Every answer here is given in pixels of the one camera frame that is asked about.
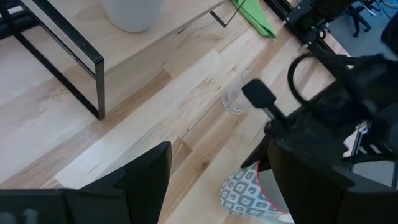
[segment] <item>light wood surface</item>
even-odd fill
[[[49,2],[104,57],[105,70],[108,71],[150,45],[184,28],[225,1],[164,0],[157,22],[140,34],[130,34],[112,25],[101,0],[50,0]],[[28,7],[34,9],[34,12],[40,10],[31,4]]]
[[[171,141],[172,176],[159,223],[258,224],[228,215],[218,192],[262,139],[267,121],[261,110],[233,115],[224,109],[221,96],[236,77],[253,68],[250,77],[261,78],[271,88],[284,113],[299,106],[288,90],[286,75],[300,44],[263,7],[278,31],[276,40],[261,37],[239,14],[225,29],[204,15],[132,61],[125,75],[155,75],[134,94],[110,85],[114,100],[121,103],[115,103],[102,122],[17,40],[0,41],[0,188],[79,188],[161,141]],[[223,19],[233,11],[230,3],[216,9]],[[40,45],[39,32],[35,28],[24,35],[46,49]],[[336,52],[345,53],[331,35],[326,41]],[[151,64],[146,58],[160,54],[156,47],[170,54]],[[57,52],[62,51],[47,49],[75,82],[85,82],[85,76],[71,72],[71,64]],[[306,97],[332,80],[316,60],[300,64],[295,76]],[[133,81],[127,79],[125,85]],[[117,81],[109,77],[109,82]]]

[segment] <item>geometric pattern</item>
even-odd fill
[[[256,170],[257,163],[235,172],[220,188],[221,204],[232,215],[248,218],[275,218],[278,211],[261,192]]]

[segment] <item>transparent cup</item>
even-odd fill
[[[252,71],[252,68],[243,71],[222,96],[223,104],[230,113],[242,114],[249,110],[250,102],[244,96],[242,87],[249,81],[248,77]]]

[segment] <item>white pot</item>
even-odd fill
[[[109,20],[127,32],[147,30],[158,18],[163,0],[103,0]]]

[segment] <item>red rim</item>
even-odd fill
[[[271,204],[272,207],[274,207],[278,212],[282,212],[284,215],[285,214],[289,214],[289,212],[285,212],[282,209],[278,208],[277,206],[275,206],[275,203],[272,203],[271,200],[269,200],[269,198],[267,197],[266,191],[262,188],[261,184],[260,184],[260,175],[259,175],[259,169],[260,169],[260,161],[257,162],[256,164],[256,176],[257,176],[257,181],[259,183],[260,189],[261,189],[261,193],[263,194],[263,196],[266,198],[266,200]]]

